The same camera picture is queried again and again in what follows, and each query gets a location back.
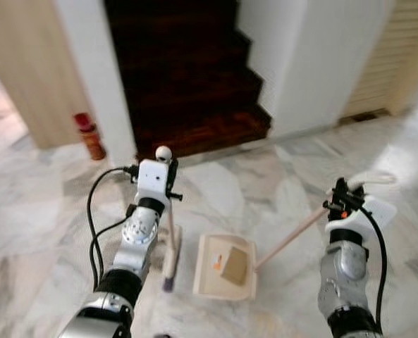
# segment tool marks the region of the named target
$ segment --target small white ball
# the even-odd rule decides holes
[[[155,151],[155,158],[158,162],[168,163],[173,158],[173,153],[167,146],[160,146]]]

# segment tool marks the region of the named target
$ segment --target broom handle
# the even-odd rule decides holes
[[[306,218],[300,225],[293,230],[291,234],[289,234],[281,243],[279,243],[268,255],[263,257],[254,267],[254,271],[258,272],[259,269],[270,259],[272,259],[279,251],[284,249],[287,244],[289,244],[292,240],[298,237],[303,231],[305,231],[308,227],[310,227],[313,223],[316,222],[322,215],[328,212],[328,209],[323,208],[322,206],[316,209],[308,218]]]
[[[173,250],[176,250],[176,240],[174,239],[173,202],[171,201],[169,201],[169,209],[168,209],[168,231],[169,231],[171,248]]]

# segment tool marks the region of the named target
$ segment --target stair step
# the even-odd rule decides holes
[[[136,10],[114,15],[110,20],[110,26],[115,43],[157,44],[184,36],[200,41],[204,37],[228,34],[235,25],[236,5],[219,8],[208,1],[207,8],[179,8],[170,6],[169,3],[173,1],[169,1],[166,6],[152,8],[151,13],[144,14]]]
[[[150,78],[124,78],[125,96],[135,115],[197,115],[205,110],[256,102],[262,80],[251,70],[159,70]]]
[[[271,118],[259,106],[203,115],[188,121],[177,117],[164,125],[134,123],[140,158],[154,155],[155,148],[169,146],[177,157],[235,146],[266,137]]]
[[[105,0],[109,20],[227,11],[238,5],[237,0]]]
[[[165,44],[145,44],[137,48],[118,49],[121,72],[148,70],[148,68],[195,68],[215,64],[244,65],[250,41],[237,33],[203,44],[189,44],[182,39],[168,40]]]

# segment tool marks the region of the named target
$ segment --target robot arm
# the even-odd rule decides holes
[[[164,211],[171,214],[170,198],[182,199],[171,192],[177,160],[171,160],[171,151],[166,147],[157,149],[156,159],[143,160],[133,171],[137,181],[136,206],[123,225],[113,264],[60,338],[130,338],[133,311],[149,272],[160,218]],[[176,250],[169,249],[174,256]]]
[[[321,260],[319,310],[334,338],[382,337],[381,324],[371,315],[365,294],[369,251],[362,242],[374,229],[359,208],[372,214],[381,228],[396,214],[396,208],[366,196],[362,186],[354,189],[339,179],[332,202],[324,204],[330,209],[325,228],[330,240]]]

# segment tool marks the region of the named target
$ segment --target marble floor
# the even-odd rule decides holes
[[[174,206],[183,227],[176,288],[163,293],[159,272],[150,273],[133,336],[330,337],[316,302],[324,221],[264,266],[251,302],[192,295],[199,236],[240,234],[263,255],[322,203],[337,177],[376,169],[398,178],[367,187],[398,207],[383,232],[389,260],[383,330],[387,337],[418,338],[418,111],[236,151],[183,161],[175,190],[185,198]],[[89,161],[80,144],[38,151],[26,136],[0,150],[0,337],[55,337],[85,300],[92,285],[85,202],[107,167]],[[94,198],[97,227],[118,220],[134,193],[122,175],[103,182]],[[119,235],[102,240],[106,263]],[[381,263],[377,241],[366,246],[374,312]]]

